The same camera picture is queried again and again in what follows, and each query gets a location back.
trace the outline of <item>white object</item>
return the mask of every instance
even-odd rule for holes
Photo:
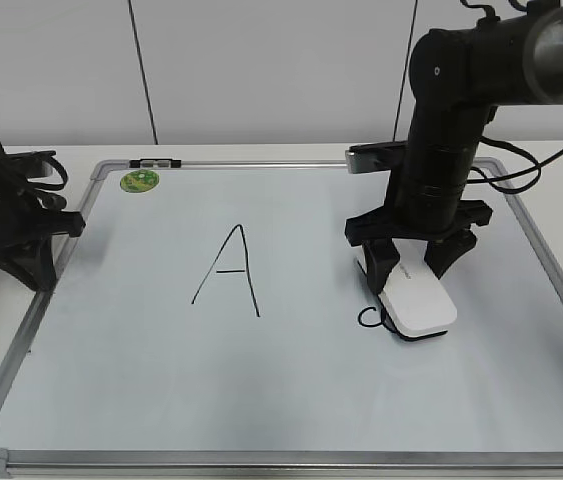
[[[401,260],[379,294],[395,328],[408,338],[437,335],[457,319],[457,308],[445,288],[409,240],[395,240]],[[355,249],[367,271],[363,249]]]

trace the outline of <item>black cable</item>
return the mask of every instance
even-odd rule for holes
[[[526,150],[523,150],[522,148],[517,147],[517,146],[512,145],[512,144],[508,144],[508,145],[514,147],[515,150],[510,150],[513,153],[516,153],[518,155],[522,155],[522,156],[524,156],[525,158],[528,158],[528,159],[529,159],[529,157],[534,158],[532,156],[532,154],[530,154]],[[515,172],[515,173],[510,173],[510,174],[507,174],[507,175],[502,175],[500,177],[493,177],[493,178],[486,177],[486,178],[483,178],[483,179],[471,179],[471,180],[468,180],[468,183],[471,184],[471,185],[482,184],[482,183],[488,183],[488,184],[492,185],[494,182],[502,182],[504,180],[512,180],[514,178],[523,177],[524,175],[527,175],[529,173],[540,172],[543,167],[550,165],[552,162],[554,162],[555,160],[558,160],[562,156],[563,156],[563,148],[561,150],[559,150],[557,153],[555,153],[554,155],[552,155],[551,157],[547,158],[546,160],[543,160],[542,162],[538,162],[538,164],[533,165],[530,168],[526,168],[525,170],[521,170],[521,171],[518,171],[518,172]]]
[[[468,0],[459,0],[459,1],[461,2],[461,5],[463,5],[464,7],[483,9],[485,11],[485,16],[487,18],[496,18],[497,16],[497,12],[494,10],[494,7],[492,5],[485,5],[481,3],[476,5],[470,5],[468,3]]]
[[[8,158],[0,144],[0,175],[15,187],[33,195],[41,200],[44,206],[60,205],[58,208],[65,207],[65,199],[60,195],[50,193],[50,191],[60,191],[68,183],[68,172],[57,159],[50,155],[39,157],[41,162],[50,165],[61,177],[61,183],[30,182],[25,176],[15,172],[8,162]]]
[[[520,12],[527,12],[528,11],[528,7],[526,7],[525,5],[522,5],[519,2],[519,0],[508,0],[508,2],[512,6],[512,8],[514,8],[515,10],[518,10]]]
[[[497,192],[503,193],[505,195],[518,195],[519,193],[523,193],[527,190],[530,190],[541,179],[541,173],[542,172],[541,172],[541,167],[540,167],[539,161],[530,152],[523,150],[522,148],[517,147],[516,145],[513,145],[509,142],[504,142],[502,140],[493,140],[493,139],[488,138],[488,137],[481,137],[481,142],[483,142],[486,145],[489,145],[491,147],[494,147],[494,148],[500,148],[502,150],[507,150],[508,152],[515,153],[515,154],[529,160],[535,167],[538,167],[536,177],[534,177],[532,180],[530,180],[528,183],[526,183],[522,187],[516,187],[516,188],[515,187],[501,187],[499,185],[496,185],[496,182],[499,182],[501,180],[498,180],[496,177],[495,178],[489,178],[483,172],[483,170],[481,170],[480,168],[472,167],[471,170],[474,171],[474,172],[477,172],[484,180],[487,180],[487,183],[492,188],[494,188]]]

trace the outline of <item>whiteboard frame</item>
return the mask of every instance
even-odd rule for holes
[[[79,205],[87,218],[112,171],[126,170],[130,160],[107,160],[95,168]],[[169,160],[142,160],[142,168],[170,168]],[[503,165],[491,158],[475,165],[493,175],[505,175]],[[181,169],[346,168],[331,162],[181,162]],[[563,302],[563,272],[521,200],[507,202],[535,250],[541,265]],[[60,276],[78,239],[59,243],[56,260]],[[52,292],[39,292],[0,366],[0,411],[21,363],[34,340]],[[57,476],[563,476],[563,452],[304,452],[304,451],[49,451],[0,448],[0,478],[18,475]]]

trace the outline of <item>black marker writing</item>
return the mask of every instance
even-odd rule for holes
[[[203,285],[205,285],[205,281],[208,279],[208,277],[212,273],[212,270],[214,269],[214,266],[219,261],[219,257],[221,257],[221,254],[223,253],[225,246],[228,244],[228,242],[230,241],[230,238],[232,238],[232,235],[237,230],[239,230],[239,233],[241,234],[241,241],[243,243],[243,256],[244,256],[244,259],[245,259],[245,269],[244,270],[217,270],[216,273],[245,273],[246,277],[248,279],[248,286],[250,287],[250,296],[252,297],[252,304],[254,305],[254,311],[255,311],[257,317],[260,317],[261,314],[259,313],[259,304],[257,303],[256,296],[254,295],[254,287],[252,285],[252,276],[250,275],[250,256],[249,256],[249,253],[248,253],[248,243],[246,242],[246,239],[245,239],[245,231],[243,229],[243,225],[241,225],[240,223],[235,225],[232,228],[232,230],[230,230],[230,233],[228,234],[228,236],[224,240],[223,244],[221,245],[221,248],[219,249],[219,253],[217,253],[217,256],[214,258],[212,265],[210,265],[210,268],[208,269],[208,272],[205,274],[205,277],[203,277],[203,280],[201,280],[201,284],[199,285],[199,288],[197,288],[197,291],[194,294],[194,297],[192,297],[192,305],[194,305],[194,302],[196,302],[197,297],[199,296],[199,293],[201,293],[201,289],[203,288]]]

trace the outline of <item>round sticker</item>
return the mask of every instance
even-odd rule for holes
[[[152,170],[137,170],[121,179],[121,188],[128,193],[143,193],[159,184],[159,174]]]

